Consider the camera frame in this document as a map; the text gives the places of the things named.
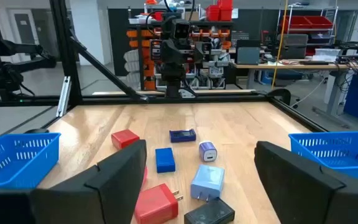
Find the parts rack with orange bins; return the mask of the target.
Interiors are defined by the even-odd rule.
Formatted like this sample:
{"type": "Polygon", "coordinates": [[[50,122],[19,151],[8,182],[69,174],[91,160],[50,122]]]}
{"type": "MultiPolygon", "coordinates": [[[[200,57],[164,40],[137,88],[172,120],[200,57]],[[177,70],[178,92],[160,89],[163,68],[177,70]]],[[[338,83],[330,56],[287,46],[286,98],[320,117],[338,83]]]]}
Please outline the parts rack with orange bins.
{"type": "MultiPolygon", "coordinates": [[[[193,63],[189,58],[183,66],[186,71],[186,82],[194,90],[225,89],[224,69],[231,61],[232,22],[193,21],[189,33],[191,48],[197,42],[211,44],[211,50],[206,52],[203,62],[193,63]]],[[[162,79],[162,62],[158,56],[157,47],[161,34],[160,23],[131,24],[126,32],[129,45],[132,48],[124,54],[125,69],[129,82],[139,82],[141,90],[162,91],[167,84],[162,79]]]]}

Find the red wall charger with prongs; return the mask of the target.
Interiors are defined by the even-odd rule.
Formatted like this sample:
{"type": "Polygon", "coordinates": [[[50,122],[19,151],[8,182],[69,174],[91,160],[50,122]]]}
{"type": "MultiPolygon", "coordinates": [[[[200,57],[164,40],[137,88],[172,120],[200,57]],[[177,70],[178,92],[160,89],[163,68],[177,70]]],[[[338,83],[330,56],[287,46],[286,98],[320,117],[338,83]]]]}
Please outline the red wall charger with prongs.
{"type": "Polygon", "coordinates": [[[179,191],[172,192],[160,184],[140,192],[134,216],[137,224],[163,224],[178,216],[178,202],[183,199],[179,191]]]}

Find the purple white USB charger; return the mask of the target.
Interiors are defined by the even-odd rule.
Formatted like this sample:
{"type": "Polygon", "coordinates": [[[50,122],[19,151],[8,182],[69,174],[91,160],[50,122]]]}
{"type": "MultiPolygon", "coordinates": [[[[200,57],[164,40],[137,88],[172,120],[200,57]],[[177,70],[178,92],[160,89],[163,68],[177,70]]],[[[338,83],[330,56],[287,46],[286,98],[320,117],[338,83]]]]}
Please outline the purple white USB charger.
{"type": "Polygon", "coordinates": [[[199,154],[203,162],[213,162],[216,160],[218,152],[211,141],[201,141],[199,143],[199,154]]]}

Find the dark grey laptop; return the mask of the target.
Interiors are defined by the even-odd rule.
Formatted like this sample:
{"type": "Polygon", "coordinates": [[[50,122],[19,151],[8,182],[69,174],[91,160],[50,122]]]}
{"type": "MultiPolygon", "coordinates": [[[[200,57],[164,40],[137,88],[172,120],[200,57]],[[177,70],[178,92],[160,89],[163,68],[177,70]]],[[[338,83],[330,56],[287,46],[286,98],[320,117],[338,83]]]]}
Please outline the dark grey laptop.
{"type": "Polygon", "coordinates": [[[237,40],[236,42],[236,64],[258,65],[260,58],[259,40],[237,40]]]}

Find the white black arm base bracket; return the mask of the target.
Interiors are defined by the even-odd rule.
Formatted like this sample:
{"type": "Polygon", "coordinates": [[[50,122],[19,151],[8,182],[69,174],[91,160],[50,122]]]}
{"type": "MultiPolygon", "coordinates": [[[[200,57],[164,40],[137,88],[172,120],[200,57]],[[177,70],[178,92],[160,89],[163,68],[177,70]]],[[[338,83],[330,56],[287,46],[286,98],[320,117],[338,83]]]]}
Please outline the white black arm base bracket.
{"type": "Polygon", "coordinates": [[[181,98],[196,98],[196,95],[186,89],[179,89],[178,90],[179,95],[181,96],[181,98]]]}

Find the red rectangular adapter block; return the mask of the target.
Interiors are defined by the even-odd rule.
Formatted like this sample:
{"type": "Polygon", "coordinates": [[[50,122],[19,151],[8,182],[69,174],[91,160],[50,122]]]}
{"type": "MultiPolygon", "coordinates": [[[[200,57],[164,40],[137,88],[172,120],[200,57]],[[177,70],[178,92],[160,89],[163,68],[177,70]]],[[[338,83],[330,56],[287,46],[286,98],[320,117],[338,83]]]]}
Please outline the red rectangular adapter block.
{"type": "Polygon", "coordinates": [[[118,131],[111,135],[112,144],[117,150],[121,150],[139,139],[140,137],[129,129],[118,131]]]}

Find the dark blue device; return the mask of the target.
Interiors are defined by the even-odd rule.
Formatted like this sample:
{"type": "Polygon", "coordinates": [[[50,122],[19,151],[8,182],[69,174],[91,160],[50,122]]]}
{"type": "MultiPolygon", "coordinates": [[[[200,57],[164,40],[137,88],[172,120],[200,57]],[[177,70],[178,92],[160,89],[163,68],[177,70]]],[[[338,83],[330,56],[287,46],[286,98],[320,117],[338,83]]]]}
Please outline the dark blue device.
{"type": "Polygon", "coordinates": [[[172,143],[196,141],[196,133],[194,129],[169,131],[169,135],[172,143]]]}

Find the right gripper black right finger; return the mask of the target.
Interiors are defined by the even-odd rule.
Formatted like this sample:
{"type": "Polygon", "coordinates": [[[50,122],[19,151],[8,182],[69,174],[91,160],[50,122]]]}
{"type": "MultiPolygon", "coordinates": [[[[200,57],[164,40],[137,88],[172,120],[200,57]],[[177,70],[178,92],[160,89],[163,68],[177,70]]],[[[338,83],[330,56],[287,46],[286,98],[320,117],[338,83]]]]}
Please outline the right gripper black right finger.
{"type": "Polygon", "coordinates": [[[281,224],[358,224],[358,179],[268,141],[254,151],[259,179],[281,224]]]}

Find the blue rectangular block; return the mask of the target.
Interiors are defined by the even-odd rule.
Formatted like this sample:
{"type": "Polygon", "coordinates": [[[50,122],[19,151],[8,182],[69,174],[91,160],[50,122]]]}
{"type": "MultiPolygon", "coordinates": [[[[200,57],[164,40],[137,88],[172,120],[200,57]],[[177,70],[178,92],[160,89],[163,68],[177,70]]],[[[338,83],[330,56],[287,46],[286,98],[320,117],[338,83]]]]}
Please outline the blue rectangular block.
{"type": "Polygon", "coordinates": [[[175,160],[172,148],[160,148],[155,150],[157,173],[175,172],[175,160]]]}

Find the blue slotted plastic basket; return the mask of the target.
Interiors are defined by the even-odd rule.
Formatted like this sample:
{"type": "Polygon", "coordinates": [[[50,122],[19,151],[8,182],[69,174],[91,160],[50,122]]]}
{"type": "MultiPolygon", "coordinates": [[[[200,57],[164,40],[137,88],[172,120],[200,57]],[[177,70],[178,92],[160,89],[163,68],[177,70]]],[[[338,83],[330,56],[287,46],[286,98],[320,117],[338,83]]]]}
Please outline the blue slotted plastic basket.
{"type": "Polygon", "coordinates": [[[289,138],[293,153],[358,178],[358,131],[298,133],[289,138]]]}
{"type": "Polygon", "coordinates": [[[0,189],[34,189],[59,158],[60,133],[0,137],[0,189]]]}

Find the black wall charger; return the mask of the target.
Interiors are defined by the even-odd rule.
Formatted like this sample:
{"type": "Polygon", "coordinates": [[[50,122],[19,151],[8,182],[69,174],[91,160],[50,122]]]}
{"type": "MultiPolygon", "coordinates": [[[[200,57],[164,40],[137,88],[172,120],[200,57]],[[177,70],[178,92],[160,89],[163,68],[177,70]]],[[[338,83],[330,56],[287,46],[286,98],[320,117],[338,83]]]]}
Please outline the black wall charger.
{"type": "Polygon", "coordinates": [[[214,198],[186,213],[184,224],[228,224],[234,217],[235,210],[220,198],[214,198]]]}

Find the light blue wall charger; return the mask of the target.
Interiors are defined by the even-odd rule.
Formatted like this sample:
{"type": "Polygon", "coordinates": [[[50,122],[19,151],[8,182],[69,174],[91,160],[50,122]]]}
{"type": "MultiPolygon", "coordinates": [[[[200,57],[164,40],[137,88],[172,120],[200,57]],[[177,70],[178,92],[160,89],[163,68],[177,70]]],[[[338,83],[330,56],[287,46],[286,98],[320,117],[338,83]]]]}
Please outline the light blue wall charger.
{"type": "Polygon", "coordinates": [[[190,185],[191,198],[206,202],[221,196],[225,170],[200,164],[190,185]]]}

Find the silver aluminium bar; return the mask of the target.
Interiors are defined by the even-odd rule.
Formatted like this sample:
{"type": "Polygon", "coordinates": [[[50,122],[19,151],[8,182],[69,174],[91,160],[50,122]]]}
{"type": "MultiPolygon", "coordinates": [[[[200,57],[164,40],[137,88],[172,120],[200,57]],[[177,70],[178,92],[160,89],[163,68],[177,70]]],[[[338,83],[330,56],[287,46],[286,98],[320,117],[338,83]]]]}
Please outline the silver aluminium bar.
{"type": "Polygon", "coordinates": [[[56,117],[60,118],[67,112],[68,101],[71,90],[71,77],[65,76],[57,106],[56,117]]]}

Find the black aluminium table frame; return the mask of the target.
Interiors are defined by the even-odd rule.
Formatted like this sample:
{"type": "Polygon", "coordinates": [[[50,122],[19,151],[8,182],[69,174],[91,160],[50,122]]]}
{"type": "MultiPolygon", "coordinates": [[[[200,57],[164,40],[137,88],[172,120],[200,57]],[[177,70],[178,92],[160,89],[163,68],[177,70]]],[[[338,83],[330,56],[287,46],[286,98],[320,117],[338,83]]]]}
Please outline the black aluminium table frame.
{"type": "MultiPolygon", "coordinates": [[[[184,104],[184,103],[233,103],[267,101],[282,110],[291,118],[297,120],[312,132],[324,132],[318,123],[294,110],[290,105],[280,101],[278,97],[268,97],[261,91],[242,91],[230,93],[224,90],[202,91],[196,98],[167,98],[162,93],[147,91],[143,94],[136,92],[112,74],[101,62],[97,61],[75,37],[68,26],[67,8],[63,0],[50,0],[54,26],[57,28],[58,48],[63,63],[65,76],[71,77],[71,90],[67,108],[73,109],[78,105],[134,105],[134,104],[184,104]],[[83,96],[79,89],[79,76],[73,53],[78,52],[99,70],[108,80],[112,81],[120,93],[113,95],[83,96]]],[[[0,107],[13,106],[58,106],[59,97],[17,95],[16,90],[22,88],[22,73],[41,68],[53,68],[55,59],[41,46],[30,44],[15,44],[0,38],[0,107]]]]}

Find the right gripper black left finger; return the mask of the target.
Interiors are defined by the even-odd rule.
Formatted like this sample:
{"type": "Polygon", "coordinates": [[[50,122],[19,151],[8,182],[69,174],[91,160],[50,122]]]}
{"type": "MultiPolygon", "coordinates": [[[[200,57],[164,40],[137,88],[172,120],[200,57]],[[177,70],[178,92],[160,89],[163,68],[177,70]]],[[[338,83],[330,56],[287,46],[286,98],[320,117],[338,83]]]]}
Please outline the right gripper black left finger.
{"type": "Polygon", "coordinates": [[[130,224],[147,160],[141,139],[59,184],[32,192],[36,224],[130,224]]]}

